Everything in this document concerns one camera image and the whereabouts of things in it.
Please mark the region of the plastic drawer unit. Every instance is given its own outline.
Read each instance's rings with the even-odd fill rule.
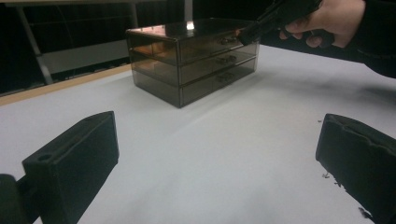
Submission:
[[[236,38],[250,23],[207,19],[127,30],[134,84],[182,107],[253,73],[259,43]]]

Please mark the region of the black tool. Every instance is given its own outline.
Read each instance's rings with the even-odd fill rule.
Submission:
[[[396,224],[396,140],[360,121],[326,115],[317,161],[375,224]]]
[[[0,223],[78,223],[118,160],[114,113],[81,120],[22,162],[26,176],[0,175]]]
[[[241,30],[238,39],[243,45],[249,45],[275,29],[281,29],[286,36],[290,36],[285,25],[318,10],[320,3],[321,0],[277,0],[255,22]],[[312,33],[322,37],[321,48],[327,48],[334,42],[334,35],[325,30],[314,30]]]

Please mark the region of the dark background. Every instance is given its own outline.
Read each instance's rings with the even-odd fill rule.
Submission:
[[[272,0],[194,0],[193,18],[229,18],[256,20]],[[136,5],[138,27],[184,20],[184,0],[139,3]],[[59,5],[25,7],[24,12],[42,53],[73,49],[122,40],[125,30],[133,27],[133,12],[128,3],[94,5]],[[13,7],[0,4],[0,95],[44,85],[35,55]],[[355,52],[335,47],[311,49],[294,38],[280,40],[273,31],[262,37],[262,44],[282,49],[357,61]],[[95,64],[58,74],[62,81],[75,73],[128,63],[129,59]]]

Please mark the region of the finger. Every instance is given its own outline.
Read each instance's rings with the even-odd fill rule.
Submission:
[[[287,39],[288,37],[285,35],[285,33],[283,33],[283,31],[279,32],[279,38],[280,39]]]
[[[303,38],[303,33],[297,33],[297,34],[293,34],[294,38],[296,39],[302,39]]]
[[[304,34],[302,34],[302,33],[292,34],[292,36],[294,36],[294,38],[296,38],[296,39],[302,39],[303,35]],[[284,40],[284,39],[288,39],[288,36],[285,35],[285,33],[283,31],[280,31],[279,32],[279,38]]]
[[[322,37],[318,35],[311,35],[306,39],[306,44],[311,48],[317,48],[322,41]]]
[[[324,14],[319,9],[307,17],[300,18],[285,26],[286,30],[290,33],[303,33],[306,31],[323,29]]]

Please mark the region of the white table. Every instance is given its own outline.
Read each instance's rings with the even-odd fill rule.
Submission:
[[[396,136],[396,80],[261,46],[257,72],[177,109],[131,71],[0,106],[0,171],[85,117],[116,114],[120,162],[79,223],[364,224],[315,160],[326,113]]]

